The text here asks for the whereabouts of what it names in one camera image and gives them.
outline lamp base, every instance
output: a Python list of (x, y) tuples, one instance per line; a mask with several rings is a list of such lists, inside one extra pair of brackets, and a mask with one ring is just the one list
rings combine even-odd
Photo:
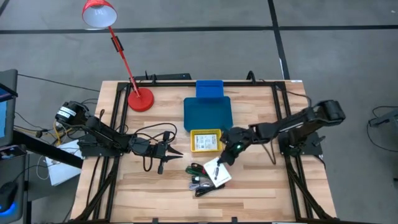
[(132, 91), (127, 99), (127, 102), (129, 103), (131, 109), (138, 112), (143, 112), (152, 107), (155, 99), (152, 92), (147, 88), (140, 88), (138, 91), (141, 96), (138, 97), (137, 93)]

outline white card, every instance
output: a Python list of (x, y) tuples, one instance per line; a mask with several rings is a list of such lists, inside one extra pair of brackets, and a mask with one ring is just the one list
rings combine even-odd
[(213, 182), (215, 187), (219, 187), (223, 183), (226, 183), (232, 179), (231, 175), (229, 174), (228, 170), (226, 170), (224, 164), (217, 165), (218, 157), (205, 163), (204, 168), (209, 175), (211, 181)]

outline label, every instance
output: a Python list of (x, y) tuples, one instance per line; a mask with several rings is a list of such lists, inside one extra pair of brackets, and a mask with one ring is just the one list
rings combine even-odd
[(64, 117), (66, 117), (66, 118), (69, 118), (69, 117), (70, 117), (70, 114), (65, 113), (65, 112), (63, 112), (63, 111), (58, 111), (57, 114), (59, 114), (59, 115), (61, 115), (61, 116), (64, 116)]
[(212, 161), (205, 163), (205, 165), (203, 166), (215, 187), (219, 187), (220, 185), (222, 185), (232, 179), (228, 170), (226, 170), (224, 164), (218, 165), (217, 161), (218, 161), (218, 157), (216, 157)]
[(195, 150), (215, 150), (215, 149), (217, 149), (216, 134), (195, 135)]
[(66, 107), (64, 107), (64, 106), (61, 106), (60, 110), (62, 110), (62, 111), (64, 111), (64, 112), (67, 112), (68, 114), (70, 114), (70, 115), (72, 115), (72, 116), (76, 116), (76, 112), (74, 112), (73, 110), (68, 109), (68, 108), (66, 108)]

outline desk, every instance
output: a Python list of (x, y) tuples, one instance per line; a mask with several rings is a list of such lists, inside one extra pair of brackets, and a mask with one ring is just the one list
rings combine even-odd
[[(111, 121), (117, 85), (117, 82), (103, 82), (99, 94), (96, 116), (104, 109), (102, 122), (106, 124)], [(305, 94), (302, 82), (286, 81), (285, 85), (288, 91)], [(127, 110), (128, 133), (143, 126), (171, 122), (178, 128), (172, 147), (184, 153), (184, 156), (183, 159), (166, 163), (163, 175), (157, 174), (159, 161), (154, 161), (154, 168), (150, 172), (144, 172), (142, 157), (133, 153), (122, 156), (111, 222), (151, 222), (152, 218), (159, 218), (160, 222), (230, 222), (231, 217), (237, 217), (240, 222), (295, 220), (285, 161), (279, 154), (277, 140), (273, 142), (276, 166), (272, 165), (261, 146), (250, 146), (240, 154), (232, 167), (228, 167), (233, 179), (226, 184), (225, 189), (195, 198), (194, 193), (188, 190), (190, 175), (184, 172), (186, 166), (192, 162), (203, 164), (219, 154), (193, 154), (190, 151), (190, 135), (183, 128), (183, 99), (194, 97), (195, 87), (149, 88), (155, 96), (155, 103), (143, 113)], [(272, 90), (267, 86), (226, 86), (224, 94), (231, 98), (235, 126), (246, 128), (249, 124), (277, 120)], [(284, 111), (281, 94), (278, 94)], [(289, 103), (292, 113), (307, 106), (304, 97), (291, 94)], [(115, 127), (119, 126), (121, 113), (122, 104), (119, 105)], [(165, 129), (156, 127), (147, 129), (146, 133), (155, 135)], [(77, 217), (86, 206), (95, 161), (96, 158), (84, 161), (71, 218)], [(323, 164), (313, 156), (302, 156), (302, 161), (309, 191), (327, 213), (335, 216)], [(98, 166), (91, 197), (98, 188), (100, 172), (101, 166)], [(305, 207), (298, 189), (297, 194), (304, 217)], [(104, 217), (105, 204), (101, 205), (100, 218)]]

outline lamp shade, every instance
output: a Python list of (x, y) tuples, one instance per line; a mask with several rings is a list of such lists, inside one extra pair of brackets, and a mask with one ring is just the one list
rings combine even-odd
[(113, 6), (105, 0), (87, 0), (83, 7), (82, 17), (89, 26), (106, 28), (116, 22), (118, 14)]

